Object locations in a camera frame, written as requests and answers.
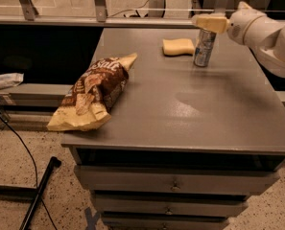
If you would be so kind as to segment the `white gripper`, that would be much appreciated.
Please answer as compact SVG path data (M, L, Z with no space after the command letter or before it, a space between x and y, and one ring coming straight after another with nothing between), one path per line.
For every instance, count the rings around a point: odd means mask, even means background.
M258 18L264 17L261 11L252 9L244 1L238 4L238 11L234 12L228 20L222 13L197 14L192 17L192 22L198 28L215 34L227 31L230 39L240 45L244 45L244 38L249 26Z

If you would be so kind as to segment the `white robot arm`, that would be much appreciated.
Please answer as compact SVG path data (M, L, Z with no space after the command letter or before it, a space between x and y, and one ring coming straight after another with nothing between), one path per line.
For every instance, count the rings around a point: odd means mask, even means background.
M212 33L227 33L234 42L248 46L269 72L285 78L285 22L269 18L244 1L229 19L222 12L201 13L192 22Z

